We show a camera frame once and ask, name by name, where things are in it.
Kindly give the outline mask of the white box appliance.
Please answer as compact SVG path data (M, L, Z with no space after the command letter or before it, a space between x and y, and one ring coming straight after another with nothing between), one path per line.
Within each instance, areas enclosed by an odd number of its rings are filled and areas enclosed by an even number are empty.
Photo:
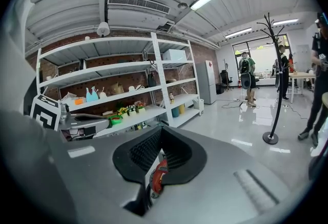
M179 62L186 61L187 57L184 50L169 49L162 55L162 59Z

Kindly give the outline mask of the green plastic basket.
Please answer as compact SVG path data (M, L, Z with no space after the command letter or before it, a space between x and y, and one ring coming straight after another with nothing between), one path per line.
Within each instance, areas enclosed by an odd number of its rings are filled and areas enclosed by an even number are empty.
M111 126L120 124L122 122L122 117L120 115L112 115L108 119Z

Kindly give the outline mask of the black coat stand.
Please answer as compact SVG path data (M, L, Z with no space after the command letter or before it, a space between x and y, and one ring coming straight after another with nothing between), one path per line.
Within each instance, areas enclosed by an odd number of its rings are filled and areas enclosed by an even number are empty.
M282 61L281 61L281 56L280 56L280 50L279 50L279 46L278 46L278 35L284 29L284 27L282 27L280 29L280 31L278 32L278 34L275 35L274 31L272 29L273 21L270 20L270 13L268 12L267 14L264 14L263 16L264 16L265 23L257 22L257 24L261 24L261 25L264 25L266 27L266 29L260 29L260 31L263 32L264 34L268 35L272 39L272 42L275 46L277 59L278 59L279 96L278 96L278 104L277 104L277 108L276 108L276 115L275 115L275 119L274 119L272 129L269 132L265 132L262 136L262 139L268 145L275 145L275 144L278 143L278 140L279 140L278 135L275 133L275 130L276 130L276 126L277 126L278 120L279 120L281 104L282 104L282 94L283 94L283 84L282 84L283 69L282 69Z

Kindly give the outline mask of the grey refrigerator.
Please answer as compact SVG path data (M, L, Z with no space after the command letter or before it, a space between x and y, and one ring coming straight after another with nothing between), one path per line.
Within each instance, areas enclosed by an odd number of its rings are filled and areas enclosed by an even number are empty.
M199 95L204 104L211 105L216 101L216 83L213 69L213 63L205 60L196 64Z

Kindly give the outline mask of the black strapped bag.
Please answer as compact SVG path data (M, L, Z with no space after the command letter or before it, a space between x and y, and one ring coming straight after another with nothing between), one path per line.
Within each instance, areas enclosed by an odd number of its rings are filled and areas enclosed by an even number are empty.
M121 64L121 63L138 63L138 62L148 63L150 65L155 64L155 61L154 60L151 60L151 59L144 60L144 59L141 59L141 58L134 58L134 57L130 57L130 58L126 58L126 57L123 58L123 57L121 57L121 58L119 58L117 60L117 62L119 64Z

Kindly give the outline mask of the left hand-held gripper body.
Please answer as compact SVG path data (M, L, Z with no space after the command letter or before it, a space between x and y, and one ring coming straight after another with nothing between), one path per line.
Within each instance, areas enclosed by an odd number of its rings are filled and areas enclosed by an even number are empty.
M42 94L33 99L30 117L43 128L61 133L66 141L92 139L96 134L95 126L86 127L79 124L77 115L70 113L67 104Z

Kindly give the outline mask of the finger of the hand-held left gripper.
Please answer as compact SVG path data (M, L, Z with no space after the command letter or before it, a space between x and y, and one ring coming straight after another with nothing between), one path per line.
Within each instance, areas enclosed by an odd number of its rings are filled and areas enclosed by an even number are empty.
M107 120L106 118L99 115L85 114L85 113L73 114L73 118L75 121Z
M69 129L86 129L95 127L96 130L104 130L109 126L109 120L106 118L80 119L75 118L69 122Z

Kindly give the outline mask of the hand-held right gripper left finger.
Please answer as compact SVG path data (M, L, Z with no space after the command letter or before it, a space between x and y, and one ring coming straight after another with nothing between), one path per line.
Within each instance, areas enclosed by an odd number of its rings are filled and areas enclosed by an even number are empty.
M148 219L146 157L134 152L160 138L161 127L63 142L49 130L51 210L70 224L161 224Z

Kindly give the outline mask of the person's torso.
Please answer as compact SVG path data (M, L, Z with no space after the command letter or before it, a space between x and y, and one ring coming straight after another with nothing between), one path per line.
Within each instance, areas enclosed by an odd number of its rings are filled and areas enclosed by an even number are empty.
M36 77L26 61L26 23L35 4L11 0L0 20L0 110L23 113L24 97Z

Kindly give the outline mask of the white air conditioner unit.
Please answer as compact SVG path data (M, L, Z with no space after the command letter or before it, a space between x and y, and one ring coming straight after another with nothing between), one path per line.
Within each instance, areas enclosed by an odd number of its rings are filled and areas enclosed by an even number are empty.
M175 22L170 7L152 0L107 0L110 27L169 31Z

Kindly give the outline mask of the white waste bin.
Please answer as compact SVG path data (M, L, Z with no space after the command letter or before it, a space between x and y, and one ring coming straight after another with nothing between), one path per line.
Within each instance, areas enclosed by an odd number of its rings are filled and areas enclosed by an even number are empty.
M204 100L203 99L194 99L193 100L194 109L199 110L200 112L204 111Z

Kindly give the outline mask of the large window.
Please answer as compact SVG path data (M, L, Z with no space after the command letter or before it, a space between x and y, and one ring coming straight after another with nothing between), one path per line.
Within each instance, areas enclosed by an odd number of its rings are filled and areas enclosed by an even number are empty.
M272 72L272 70L277 54L271 38L265 37L248 40L243 43L234 44L232 48L237 67L239 67L239 61L244 52L254 60L256 85L258 87L275 85L276 71Z

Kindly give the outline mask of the long beige table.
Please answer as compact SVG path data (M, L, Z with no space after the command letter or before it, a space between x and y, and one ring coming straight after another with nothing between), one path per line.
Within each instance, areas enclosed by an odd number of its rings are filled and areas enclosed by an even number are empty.
M289 73L289 78L291 80L291 89L289 94L294 96L295 94L303 94L303 82L306 79L315 79L315 74L309 74L306 72L292 72Z

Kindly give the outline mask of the brown cardboard box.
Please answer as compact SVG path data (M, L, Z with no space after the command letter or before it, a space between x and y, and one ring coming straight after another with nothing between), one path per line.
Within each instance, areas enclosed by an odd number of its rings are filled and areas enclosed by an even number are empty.
M124 88L122 84L114 83L110 86L110 92L112 95L124 93Z

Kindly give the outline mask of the red vacuum cleaner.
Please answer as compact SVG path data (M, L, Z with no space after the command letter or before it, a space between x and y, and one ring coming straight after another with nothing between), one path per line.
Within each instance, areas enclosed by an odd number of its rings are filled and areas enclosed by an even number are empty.
M162 178L167 173L168 173L167 160L163 159L150 175L149 187L150 187L150 197L152 199L157 199L161 195L163 191Z

